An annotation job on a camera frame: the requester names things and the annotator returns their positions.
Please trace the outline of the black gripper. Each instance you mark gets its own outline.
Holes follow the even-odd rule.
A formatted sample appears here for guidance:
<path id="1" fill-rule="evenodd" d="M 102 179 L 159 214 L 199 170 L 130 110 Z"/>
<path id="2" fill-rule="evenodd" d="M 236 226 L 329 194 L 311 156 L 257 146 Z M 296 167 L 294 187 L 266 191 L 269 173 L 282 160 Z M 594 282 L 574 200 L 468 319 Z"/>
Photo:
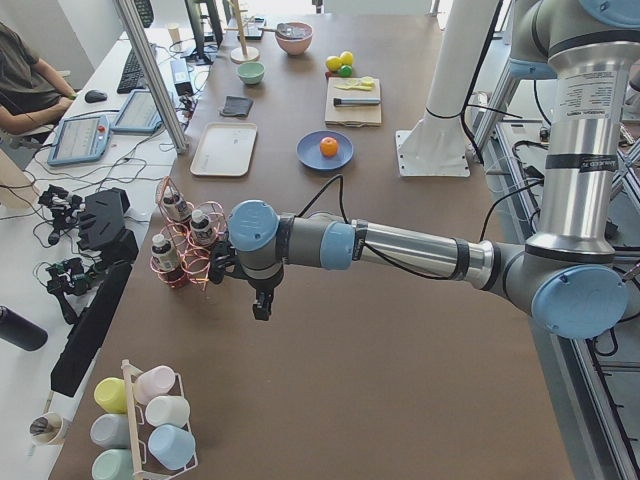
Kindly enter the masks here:
<path id="1" fill-rule="evenodd" d="M 274 300 L 277 283 L 272 281 L 251 280 L 249 284 L 255 289 L 255 301 L 252 309 L 256 320 L 269 320 L 272 314 L 272 303 Z"/>

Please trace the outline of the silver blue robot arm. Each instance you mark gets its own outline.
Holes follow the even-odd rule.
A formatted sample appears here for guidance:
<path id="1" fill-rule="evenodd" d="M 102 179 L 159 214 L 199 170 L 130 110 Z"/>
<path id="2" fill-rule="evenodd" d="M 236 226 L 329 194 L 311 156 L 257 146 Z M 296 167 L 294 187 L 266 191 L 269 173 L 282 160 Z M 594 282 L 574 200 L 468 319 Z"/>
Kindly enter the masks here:
<path id="1" fill-rule="evenodd" d="M 537 230 L 523 245 L 469 242 L 346 217 L 279 214 L 248 200 L 228 218 L 234 276 L 267 319 L 288 264 L 344 270 L 365 260 L 509 300 L 543 329 L 590 339 L 618 323 L 629 293 L 605 226 L 623 102 L 639 57 L 635 1 L 518 1 L 509 73 L 552 79 L 555 107 Z"/>

